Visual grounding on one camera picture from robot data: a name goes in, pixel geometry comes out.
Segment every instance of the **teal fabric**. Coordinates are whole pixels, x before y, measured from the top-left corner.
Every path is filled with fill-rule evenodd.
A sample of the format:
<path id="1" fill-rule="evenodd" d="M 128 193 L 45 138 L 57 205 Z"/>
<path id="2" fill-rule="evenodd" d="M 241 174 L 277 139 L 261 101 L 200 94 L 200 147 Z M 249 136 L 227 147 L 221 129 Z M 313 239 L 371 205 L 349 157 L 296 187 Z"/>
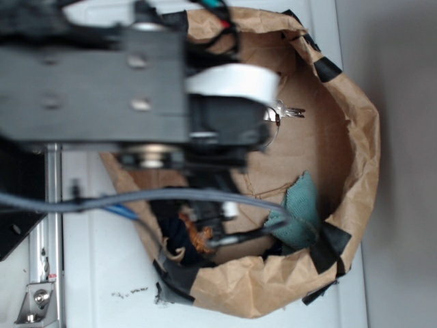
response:
<path id="1" fill-rule="evenodd" d="M 283 242 L 283 255 L 288 255 L 299 249 L 310 247 L 319 235 L 322 225 L 317 210 L 318 193 L 309 172 L 305 171 L 285 194 L 282 206 L 292 216 L 292 222 L 272 234 Z M 265 226 L 270 226 L 283 220 L 282 216 L 272 211 Z"/>

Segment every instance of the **screw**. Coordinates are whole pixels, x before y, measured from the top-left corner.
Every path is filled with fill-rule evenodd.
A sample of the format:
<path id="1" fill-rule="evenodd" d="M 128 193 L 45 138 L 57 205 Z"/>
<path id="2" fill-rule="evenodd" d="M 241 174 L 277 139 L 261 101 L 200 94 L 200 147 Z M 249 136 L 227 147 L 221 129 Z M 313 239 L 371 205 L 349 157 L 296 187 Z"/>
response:
<path id="1" fill-rule="evenodd" d="M 133 99 L 130 102 L 130 106 L 136 111 L 149 111 L 150 109 L 152 109 L 152 106 L 148 98 Z"/>
<path id="2" fill-rule="evenodd" d="M 33 298 L 37 304 L 41 304 L 47 301 L 50 298 L 50 295 L 46 290 L 40 289 L 34 294 Z"/>
<path id="3" fill-rule="evenodd" d="M 128 65 L 135 70 L 143 70 L 147 67 L 147 60 L 143 55 L 133 53 L 128 56 Z"/>
<path id="4" fill-rule="evenodd" d="M 62 107 L 61 99 L 58 95 L 47 92 L 42 96 L 42 106 L 45 109 L 59 109 Z"/>
<path id="5" fill-rule="evenodd" d="M 38 317 L 34 313 L 30 313 L 30 314 L 27 315 L 27 322 L 28 323 L 34 323 L 34 322 L 37 321 L 37 319 L 38 319 Z"/>

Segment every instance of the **keys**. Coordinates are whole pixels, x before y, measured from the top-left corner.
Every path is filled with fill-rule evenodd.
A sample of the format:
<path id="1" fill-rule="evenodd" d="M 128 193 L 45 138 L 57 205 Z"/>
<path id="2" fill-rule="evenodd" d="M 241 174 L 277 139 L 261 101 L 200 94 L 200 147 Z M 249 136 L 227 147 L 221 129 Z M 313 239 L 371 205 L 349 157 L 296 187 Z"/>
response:
<path id="1" fill-rule="evenodd" d="M 267 121 L 278 121 L 281 118 L 304 118 L 304 109 L 287 107 L 282 100 L 276 100 L 273 106 L 267 109 L 264 119 Z"/>

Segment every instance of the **dark fabric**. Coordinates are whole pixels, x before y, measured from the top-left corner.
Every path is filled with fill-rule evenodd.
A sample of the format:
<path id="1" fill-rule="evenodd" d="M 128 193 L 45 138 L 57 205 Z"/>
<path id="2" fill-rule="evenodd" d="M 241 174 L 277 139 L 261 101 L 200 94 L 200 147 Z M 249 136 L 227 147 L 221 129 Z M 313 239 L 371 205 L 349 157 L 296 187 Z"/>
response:
<path id="1" fill-rule="evenodd" d="M 190 241 L 185 223 L 179 219 L 179 204 L 169 200 L 158 200 L 150 202 L 150 207 L 158 219 L 163 236 L 169 238 L 167 250 L 173 255 L 177 255 L 176 249 L 185 247 L 185 256 L 181 265 L 189 266 L 203 262 L 202 255 L 197 253 Z"/>
<path id="2" fill-rule="evenodd" d="M 269 256 L 280 256 L 282 254 L 282 242 L 276 241 L 273 246 L 267 249 L 264 254 L 262 254 L 262 259 L 267 260 Z"/>
<path id="3" fill-rule="evenodd" d="M 332 63 L 332 61 L 326 57 L 317 60 L 314 63 L 314 66 L 320 81 L 323 83 L 333 80 L 343 72 L 340 68 L 338 68 L 337 65 Z"/>

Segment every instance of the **brown paper bag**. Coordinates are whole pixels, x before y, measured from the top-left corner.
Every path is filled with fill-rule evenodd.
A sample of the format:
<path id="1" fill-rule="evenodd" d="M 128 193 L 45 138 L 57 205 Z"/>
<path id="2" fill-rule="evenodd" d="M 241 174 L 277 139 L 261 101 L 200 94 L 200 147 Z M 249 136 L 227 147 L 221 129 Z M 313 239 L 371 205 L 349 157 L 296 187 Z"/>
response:
<path id="1" fill-rule="evenodd" d="M 232 16 L 242 32 L 243 62 L 277 72 L 281 76 L 278 98 L 289 107 L 307 111 L 305 119 L 282 119 L 277 140 L 267 154 L 251 154 L 248 173 L 234 172 L 235 181 L 243 194 L 280 203 L 287 188 L 307 170 L 318 187 L 320 212 L 326 223 L 351 236 L 338 261 L 322 271 L 315 266 L 311 249 L 263 261 L 259 255 L 272 245 L 272 237 L 221 248 L 215 258 L 221 263 L 217 267 L 194 273 L 180 271 L 180 277 L 190 280 L 186 296 L 194 305 L 255 318 L 349 271 L 376 196 L 380 127 L 376 108 L 315 49 L 296 19 L 246 8 L 233 8 Z M 221 29 L 203 10 L 188 12 L 188 21 L 189 36 L 199 42 Z M 215 50 L 226 49 L 228 42 L 225 38 Z M 102 158 L 118 192 L 186 184 L 177 172 L 126 172 L 110 154 L 102 154 Z M 178 261 L 184 250 L 177 256 L 165 252 L 165 240 L 147 203 L 136 202 L 131 207 L 154 232 L 138 229 L 150 257 L 160 262 L 164 252 L 173 260 L 170 265 L 180 270 Z M 240 206 L 239 218 L 226 223 L 227 231 L 252 230 L 261 226 L 267 215 L 266 211 Z M 175 280 L 170 284 L 178 287 Z"/>

